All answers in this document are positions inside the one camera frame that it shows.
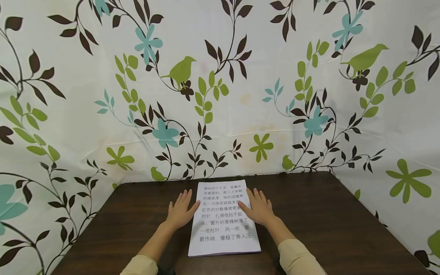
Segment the beige sleeve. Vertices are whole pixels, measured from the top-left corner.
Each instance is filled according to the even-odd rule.
[[[121,272],[121,275],[156,275],[156,262],[144,255],[136,255]]]
[[[279,263],[287,275],[326,275],[315,257],[297,239],[288,239],[278,245]]]

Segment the hand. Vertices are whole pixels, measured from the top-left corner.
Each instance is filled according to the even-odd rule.
[[[172,230],[175,231],[186,225],[192,219],[197,208],[200,206],[200,201],[196,201],[191,209],[188,210],[191,195],[191,189],[189,192],[185,190],[183,194],[180,193],[174,206],[172,205],[172,202],[169,202],[168,217],[164,223],[170,226]]]
[[[254,194],[252,194],[249,188],[246,188],[246,192],[249,196],[252,209],[249,209],[241,201],[238,201],[239,207],[251,220],[267,227],[270,222],[276,219],[276,216],[272,211],[271,201],[266,200],[263,191],[258,192],[256,188],[253,190]]]

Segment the floral backdrop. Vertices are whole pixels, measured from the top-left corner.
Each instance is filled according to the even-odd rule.
[[[0,272],[124,182],[328,171],[439,273],[439,7],[0,0]]]

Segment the wooden table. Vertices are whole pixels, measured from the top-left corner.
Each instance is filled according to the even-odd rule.
[[[274,213],[318,259],[329,275],[417,275],[429,272],[330,173],[239,176],[264,190]],[[126,183],[116,189],[54,275],[119,274],[166,219],[168,203],[201,180]],[[188,258],[190,221],[168,244],[159,265],[177,275],[282,274],[278,250],[257,225],[261,253]]]

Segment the stack of paper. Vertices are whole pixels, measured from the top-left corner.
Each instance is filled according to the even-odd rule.
[[[255,223],[239,208],[250,208],[244,180],[200,182],[194,214],[189,257],[261,252]]]

